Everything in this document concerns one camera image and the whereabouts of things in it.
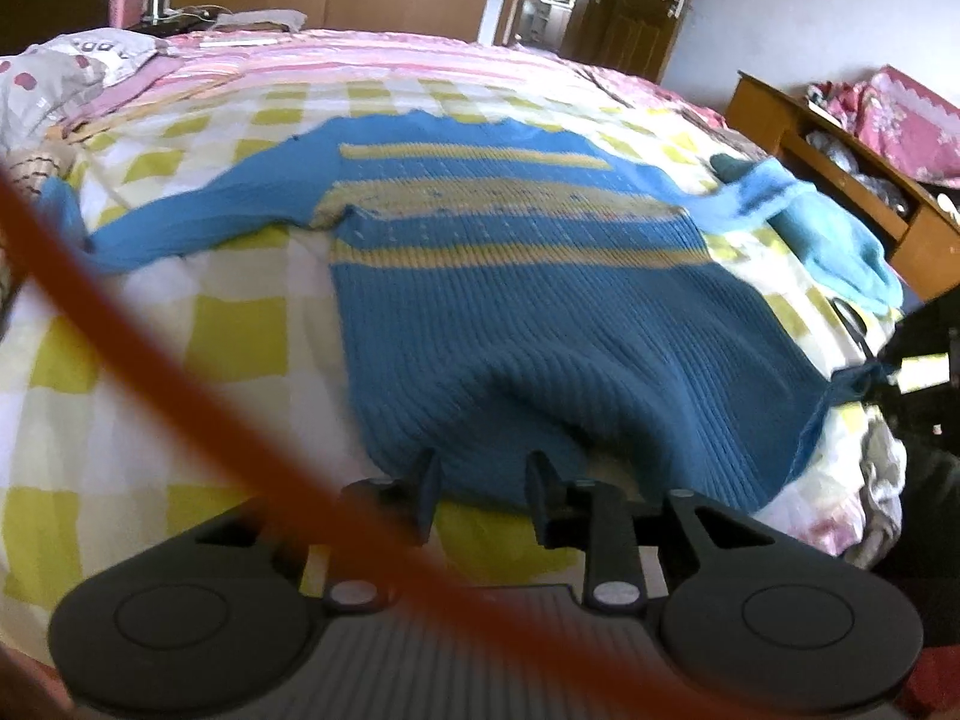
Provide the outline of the blue yellow striped knit sweater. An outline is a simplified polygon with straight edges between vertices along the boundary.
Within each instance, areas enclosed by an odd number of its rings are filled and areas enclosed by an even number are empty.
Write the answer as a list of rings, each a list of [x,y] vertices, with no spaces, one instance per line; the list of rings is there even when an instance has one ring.
[[[576,133],[416,110],[332,119],[98,231],[63,182],[39,206],[96,275],[329,231],[348,395],[391,475],[433,452],[449,493],[517,505],[530,452],[578,476],[596,444],[648,496],[755,512],[889,366],[823,374],[713,260],[709,236],[793,223],[812,197],[773,160],[713,166],[718,190],[692,195]]]

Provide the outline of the wooden side cabinet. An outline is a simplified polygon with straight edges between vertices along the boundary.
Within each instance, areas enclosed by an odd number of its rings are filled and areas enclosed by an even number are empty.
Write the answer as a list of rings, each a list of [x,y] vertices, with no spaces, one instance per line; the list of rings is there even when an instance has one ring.
[[[776,156],[797,177],[813,182],[871,228],[884,246],[893,270],[918,298],[937,298],[960,280],[958,224],[935,204],[934,197],[896,171],[853,135],[828,122],[799,99],[743,71],[726,110],[726,121],[755,145]],[[896,188],[903,210],[830,160],[811,142],[828,135],[848,148],[856,169]]]

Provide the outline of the pink floral blanket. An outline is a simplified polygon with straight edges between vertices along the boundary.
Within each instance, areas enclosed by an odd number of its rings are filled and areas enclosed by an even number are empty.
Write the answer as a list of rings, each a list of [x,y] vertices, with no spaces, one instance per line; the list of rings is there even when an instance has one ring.
[[[807,86],[805,101],[920,184],[958,187],[960,112],[891,65],[862,82]]]

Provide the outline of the light blue folded garment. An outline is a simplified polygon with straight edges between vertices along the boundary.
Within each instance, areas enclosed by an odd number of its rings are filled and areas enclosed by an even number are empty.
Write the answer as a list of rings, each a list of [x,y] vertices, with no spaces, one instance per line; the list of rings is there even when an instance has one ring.
[[[903,288],[878,237],[814,184],[775,158],[718,153],[709,165],[721,187],[709,200],[704,231],[727,234],[768,224],[815,281],[846,301],[878,316],[903,305]]]

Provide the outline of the yellow white checked bedsheet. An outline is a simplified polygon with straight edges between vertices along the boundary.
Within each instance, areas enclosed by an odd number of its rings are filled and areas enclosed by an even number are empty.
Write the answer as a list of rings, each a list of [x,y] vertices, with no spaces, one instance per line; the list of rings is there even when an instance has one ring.
[[[88,140],[70,174],[89,227],[200,187],[331,117],[421,109],[459,121],[564,128],[658,166],[686,192],[715,185],[722,140],[675,103],[596,88],[384,78],[231,85],[161,98]],[[263,427],[296,440],[337,484],[371,473],[348,413],[329,241],[267,229],[110,288],[172,357]],[[39,289],[2,337],[2,639],[44,658],[50,613],[75,585],[238,502],[122,388]]]

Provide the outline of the brown wooden door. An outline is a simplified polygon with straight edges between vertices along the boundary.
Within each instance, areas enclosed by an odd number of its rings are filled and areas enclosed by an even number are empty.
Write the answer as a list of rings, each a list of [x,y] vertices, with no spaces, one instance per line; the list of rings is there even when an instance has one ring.
[[[688,0],[576,0],[563,59],[659,83]]]

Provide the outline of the pink striped quilt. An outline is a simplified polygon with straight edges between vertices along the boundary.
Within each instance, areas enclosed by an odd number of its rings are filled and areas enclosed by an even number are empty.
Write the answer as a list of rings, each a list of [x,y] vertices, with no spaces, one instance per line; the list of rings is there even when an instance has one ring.
[[[517,91],[524,99],[543,94],[575,106],[662,104],[688,112],[709,128],[726,124],[709,107],[638,76],[591,67],[522,47],[482,46],[447,37],[406,32],[207,31],[172,37],[164,57],[155,57],[115,88],[99,94],[78,114],[50,132],[76,140],[119,110],[135,110],[174,99],[201,98],[241,88],[285,83],[433,82],[490,85]]]

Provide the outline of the grey cloth on nightstand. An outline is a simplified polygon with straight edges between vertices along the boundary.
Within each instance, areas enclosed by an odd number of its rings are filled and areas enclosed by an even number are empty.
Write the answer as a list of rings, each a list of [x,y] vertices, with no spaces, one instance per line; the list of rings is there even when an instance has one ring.
[[[220,13],[213,21],[218,31],[300,32],[308,16],[298,10],[252,10]]]

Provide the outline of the beige brown striped garment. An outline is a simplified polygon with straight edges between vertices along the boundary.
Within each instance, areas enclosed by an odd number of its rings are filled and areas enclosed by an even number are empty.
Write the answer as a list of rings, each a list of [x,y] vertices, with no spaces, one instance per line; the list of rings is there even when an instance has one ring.
[[[68,143],[47,140],[36,148],[10,151],[2,158],[2,167],[14,190],[32,202],[41,195],[50,177],[68,176],[75,163],[76,151]]]

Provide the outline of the grey pillow with pink dots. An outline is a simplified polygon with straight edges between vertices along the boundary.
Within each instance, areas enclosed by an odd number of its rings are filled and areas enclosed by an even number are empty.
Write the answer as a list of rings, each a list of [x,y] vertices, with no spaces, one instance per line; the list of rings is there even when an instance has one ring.
[[[41,143],[50,127],[139,75],[166,64],[166,41],[141,32],[96,28],[52,37],[2,57],[2,151]]]

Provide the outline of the pink storage box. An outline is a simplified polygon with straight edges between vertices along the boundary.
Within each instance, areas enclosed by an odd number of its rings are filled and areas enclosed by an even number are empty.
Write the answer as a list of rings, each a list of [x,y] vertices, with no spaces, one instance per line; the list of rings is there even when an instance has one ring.
[[[109,26],[132,29],[143,20],[146,0],[109,0]]]

